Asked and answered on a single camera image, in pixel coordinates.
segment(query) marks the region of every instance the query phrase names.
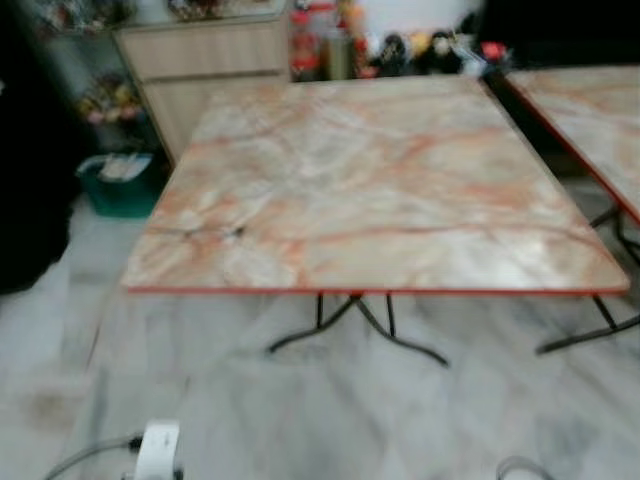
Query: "white plug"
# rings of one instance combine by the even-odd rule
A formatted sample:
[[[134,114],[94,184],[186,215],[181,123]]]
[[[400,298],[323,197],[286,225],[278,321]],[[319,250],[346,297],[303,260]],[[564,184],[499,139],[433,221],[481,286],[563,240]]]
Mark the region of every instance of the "white plug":
[[[174,480],[180,425],[151,421],[142,438],[133,480]]]

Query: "wooden cabinet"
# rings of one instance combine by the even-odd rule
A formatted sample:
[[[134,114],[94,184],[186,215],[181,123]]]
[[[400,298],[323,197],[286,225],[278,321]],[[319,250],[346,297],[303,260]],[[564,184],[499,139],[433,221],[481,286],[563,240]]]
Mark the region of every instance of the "wooden cabinet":
[[[120,48],[174,163],[216,89],[289,81],[285,12],[119,32]]]

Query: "folding table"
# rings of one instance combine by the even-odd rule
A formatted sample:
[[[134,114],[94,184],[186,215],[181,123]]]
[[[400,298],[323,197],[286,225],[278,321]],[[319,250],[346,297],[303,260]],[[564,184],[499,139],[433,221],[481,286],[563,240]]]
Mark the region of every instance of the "folding table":
[[[640,243],[626,238],[622,214],[640,224],[640,67],[587,67],[515,72],[508,85],[524,105],[581,161],[615,205],[591,222],[612,221],[613,233],[640,265]],[[640,325],[640,316],[617,324],[594,297],[608,327],[543,345],[540,353]]]
[[[392,342],[392,294],[594,295],[629,287],[596,233],[474,79],[214,94],[128,263],[131,292],[318,297]],[[348,300],[327,319],[323,295]],[[386,295],[385,329],[363,298]]]

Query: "green bin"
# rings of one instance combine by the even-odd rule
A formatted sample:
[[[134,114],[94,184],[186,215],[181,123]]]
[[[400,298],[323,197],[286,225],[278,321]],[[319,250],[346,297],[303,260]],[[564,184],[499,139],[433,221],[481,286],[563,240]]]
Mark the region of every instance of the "green bin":
[[[162,165],[151,154],[90,157],[76,175],[96,213],[105,217],[149,216],[166,183]]]

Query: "white wall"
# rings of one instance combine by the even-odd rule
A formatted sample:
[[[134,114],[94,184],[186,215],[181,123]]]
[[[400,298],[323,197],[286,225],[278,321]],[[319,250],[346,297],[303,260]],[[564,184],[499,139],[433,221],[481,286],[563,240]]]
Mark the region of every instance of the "white wall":
[[[455,27],[482,0],[359,0],[376,34]]]

